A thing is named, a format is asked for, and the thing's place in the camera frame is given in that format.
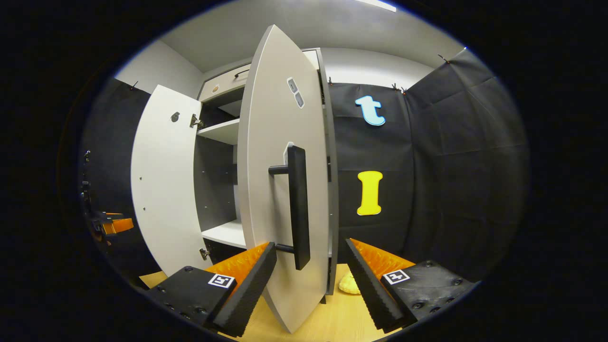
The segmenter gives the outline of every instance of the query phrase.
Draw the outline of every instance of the cabinet shelf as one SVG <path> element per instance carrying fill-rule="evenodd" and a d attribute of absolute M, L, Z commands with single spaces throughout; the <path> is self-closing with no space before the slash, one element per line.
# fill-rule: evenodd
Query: cabinet shelf
<path fill-rule="evenodd" d="M 202 232 L 202 237 L 215 242 L 225 243 L 226 245 L 247 249 L 245 246 L 245 236 L 240 220 L 224 223 L 221 226 L 208 229 Z"/>
<path fill-rule="evenodd" d="M 203 128 L 196 132 L 196 135 L 208 139 L 223 142 L 229 145 L 236 145 L 238 141 L 238 123 L 241 119 L 234 119 L 218 125 Z"/>

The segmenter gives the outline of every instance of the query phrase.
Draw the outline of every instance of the cabinet drawer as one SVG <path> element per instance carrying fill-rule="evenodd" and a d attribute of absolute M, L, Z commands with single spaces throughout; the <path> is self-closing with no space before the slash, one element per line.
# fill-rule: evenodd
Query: cabinet drawer
<path fill-rule="evenodd" d="M 232 69 L 205 82 L 199 101 L 207 102 L 227 92 L 244 88 L 251 64 Z"/>

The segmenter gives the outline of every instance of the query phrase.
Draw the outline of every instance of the ceiling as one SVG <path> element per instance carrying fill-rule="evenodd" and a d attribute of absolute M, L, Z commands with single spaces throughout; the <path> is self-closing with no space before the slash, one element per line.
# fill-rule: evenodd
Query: ceiling
<path fill-rule="evenodd" d="M 251 58 L 271 24 L 299 47 L 347 47 L 437 68 L 464 45 L 397 9 L 355 0 L 237 0 L 187 21 L 161 40 L 202 72 Z"/>

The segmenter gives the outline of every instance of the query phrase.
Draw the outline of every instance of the door handle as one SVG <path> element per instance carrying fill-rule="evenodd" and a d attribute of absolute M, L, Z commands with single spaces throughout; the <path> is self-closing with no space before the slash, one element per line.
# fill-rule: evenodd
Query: door handle
<path fill-rule="evenodd" d="M 308 231 L 308 188 L 306 185 L 306 151 L 298 146 L 287 148 L 287 165 L 270 166 L 268 174 L 287 174 L 289 177 L 289 211 L 293 246 L 276 244 L 279 251 L 293 253 L 296 270 L 301 270 L 310 260 Z"/>

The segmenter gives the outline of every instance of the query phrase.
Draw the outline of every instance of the open cabinet door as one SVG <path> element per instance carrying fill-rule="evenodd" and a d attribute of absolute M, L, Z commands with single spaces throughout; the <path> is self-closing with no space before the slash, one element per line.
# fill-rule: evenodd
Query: open cabinet door
<path fill-rule="evenodd" d="M 305 151 L 310 259 L 296 270 L 294 254 L 277 251 L 264 297 L 283 327 L 293 333 L 319 304 L 328 283 L 325 119 L 316 68 L 272 25 L 251 63 L 238 130 L 238 191 L 248 249 L 264 242 L 294 246 L 289 196 L 292 175 L 269 174 L 270 166 L 287 164 L 284 152 L 290 142 Z"/>
<path fill-rule="evenodd" d="M 137 126 L 131 157 L 131 193 L 139 228 L 167 276 L 184 266 L 210 267 L 194 196 L 192 114 L 201 103 L 158 85 Z"/>

